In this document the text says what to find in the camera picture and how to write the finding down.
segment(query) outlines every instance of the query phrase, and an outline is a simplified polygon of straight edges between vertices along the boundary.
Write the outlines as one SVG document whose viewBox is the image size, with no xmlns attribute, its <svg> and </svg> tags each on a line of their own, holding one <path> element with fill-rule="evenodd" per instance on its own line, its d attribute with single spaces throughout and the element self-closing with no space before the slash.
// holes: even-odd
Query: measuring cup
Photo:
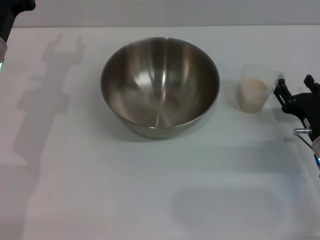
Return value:
<svg viewBox="0 0 320 240">
<path fill-rule="evenodd" d="M 282 72 L 275 71 L 265 65 L 244 66 L 236 93 L 241 111 L 249 114 L 260 112 L 274 91 L 278 79 L 283 77 Z"/>
</svg>

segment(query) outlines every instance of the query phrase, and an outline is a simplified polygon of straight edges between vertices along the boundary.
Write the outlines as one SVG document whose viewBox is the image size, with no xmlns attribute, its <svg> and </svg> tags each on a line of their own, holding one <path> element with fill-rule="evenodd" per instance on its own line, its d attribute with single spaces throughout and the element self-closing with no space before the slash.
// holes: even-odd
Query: cable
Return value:
<svg viewBox="0 0 320 240">
<path fill-rule="evenodd" d="M 300 136 L 300 135 L 296 135 L 296 136 L 297 136 L 298 138 L 300 138 L 305 144 L 307 144 L 309 148 L 312 149 L 311 145 L 310 145 L 309 143 L 307 143 L 307 141 L 304 140 L 304 138 L 303 138 L 302 136 Z"/>
<path fill-rule="evenodd" d="M 304 140 L 304 138 L 303 138 L 302 136 L 300 136 L 300 135 L 298 135 L 298 134 L 297 134 L 296 136 L 297 136 L 298 138 L 300 138 L 305 144 L 307 144 L 309 148 L 312 149 L 311 145 L 310 145 L 309 143 L 307 143 L 307 141 Z M 314 154 L 313 156 L 314 156 L 314 158 L 315 158 L 315 162 L 316 162 L 317 166 L 320 167 L 319 159 L 317 158 L 317 156 L 316 156 L 315 154 Z"/>
</svg>

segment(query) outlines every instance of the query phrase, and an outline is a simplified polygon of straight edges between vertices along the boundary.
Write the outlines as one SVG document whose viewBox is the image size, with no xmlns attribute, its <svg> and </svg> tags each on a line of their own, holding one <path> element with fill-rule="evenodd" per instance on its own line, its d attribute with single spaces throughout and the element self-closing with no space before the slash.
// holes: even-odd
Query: robotic arm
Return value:
<svg viewBox="0 0 320 240">
<path fill-rule="evenodd" d="M 305 142 L 314 152 L 316 163 L 320 169 L 320 85 L 311 75 L 307 75 L 304 84 L 311 92 L 291 95 L 286 81 L 279 79 L 274 89 L 274 95 L 282 106 L 282 111 L 298 117 L 304 128 L 295 129 L 294 134 L 308 134 L 312 145 Z"/>
<path fill-rule="evenodd" d="M 5 60 L 7 41 L 16 16 L 35 8 L 35 0 L 0 0 L 0 70 Z"/>
</svg>

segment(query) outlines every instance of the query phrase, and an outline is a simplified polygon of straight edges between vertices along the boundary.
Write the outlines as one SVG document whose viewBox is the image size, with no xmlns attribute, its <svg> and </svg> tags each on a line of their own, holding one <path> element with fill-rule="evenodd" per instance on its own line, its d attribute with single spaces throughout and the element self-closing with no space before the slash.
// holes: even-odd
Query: white tabletop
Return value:
<svg viewBox="0 0 320 240">
<path fill-rule="evenodd" d="M 216 63 L 216 111 L 152 141 L 111 112 L 100 76 L 120 47 L 173 37 Z M 271 96 L 235 103 L 242 66 L 320 81 L 320 26 L 14 29 L 0 73 L 0 239 L 272 240 L 320 237 L 320 179 L 298 118 Z"/>
</svg>

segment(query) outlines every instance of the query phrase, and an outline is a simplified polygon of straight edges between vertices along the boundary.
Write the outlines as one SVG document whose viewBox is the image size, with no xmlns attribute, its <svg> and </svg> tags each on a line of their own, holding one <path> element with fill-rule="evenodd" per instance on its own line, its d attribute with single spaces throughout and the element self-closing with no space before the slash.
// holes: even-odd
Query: white wall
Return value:
<svg viewBox="0 0 320 240">
<path fill-rule="evenodd" d="M 17 27 L 320 24 L 320 0 L 36 0 Z"/>
</svg>

